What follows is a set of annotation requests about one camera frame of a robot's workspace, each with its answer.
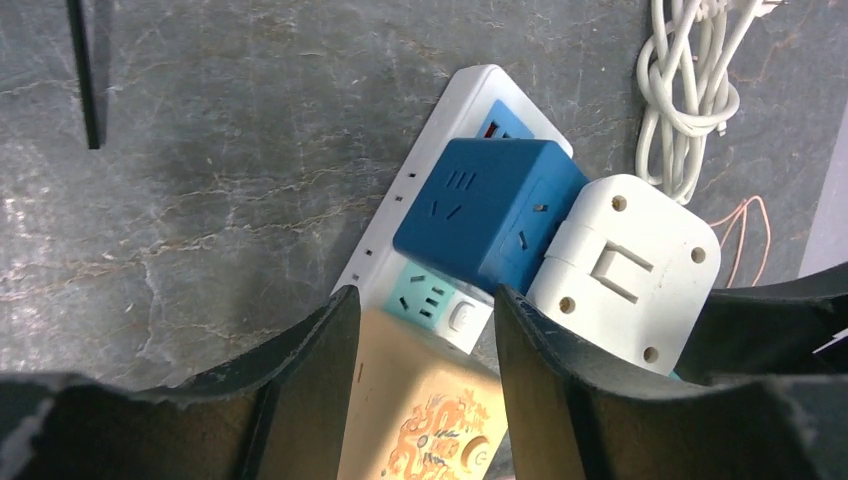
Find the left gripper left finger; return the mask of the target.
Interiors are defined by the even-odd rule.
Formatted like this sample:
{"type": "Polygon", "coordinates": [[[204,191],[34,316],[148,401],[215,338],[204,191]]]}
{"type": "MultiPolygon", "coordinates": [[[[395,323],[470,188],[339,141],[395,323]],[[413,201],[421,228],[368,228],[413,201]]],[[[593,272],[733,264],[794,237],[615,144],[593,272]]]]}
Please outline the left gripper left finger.
{"type": "Polygon", "coordinates": [[[176,387],[1,376],[5,479],[333,479],[360,333],[356,288],[176,387]]]}

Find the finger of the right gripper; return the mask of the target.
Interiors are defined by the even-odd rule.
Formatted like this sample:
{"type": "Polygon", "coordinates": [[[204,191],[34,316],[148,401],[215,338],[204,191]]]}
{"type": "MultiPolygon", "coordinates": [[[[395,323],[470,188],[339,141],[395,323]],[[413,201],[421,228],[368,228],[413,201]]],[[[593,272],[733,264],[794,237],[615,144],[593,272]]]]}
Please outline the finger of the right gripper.
{"type": "Polygon", "coordinates": [[[720,377],[845,374],[847,265],[779,284],[716,289],[675,366],[681,379],[708,384],[720,377]]]}

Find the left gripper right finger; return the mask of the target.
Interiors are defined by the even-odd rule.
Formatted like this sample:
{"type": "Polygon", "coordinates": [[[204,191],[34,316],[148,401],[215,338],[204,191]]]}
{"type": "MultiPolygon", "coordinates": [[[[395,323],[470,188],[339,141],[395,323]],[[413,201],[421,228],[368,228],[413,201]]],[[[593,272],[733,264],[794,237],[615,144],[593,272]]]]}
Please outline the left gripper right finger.
{"type": "Polygon", "coordinates": [[[668,378],[496,296],[521,479],[843,479],[847,372],[668,378]]]}

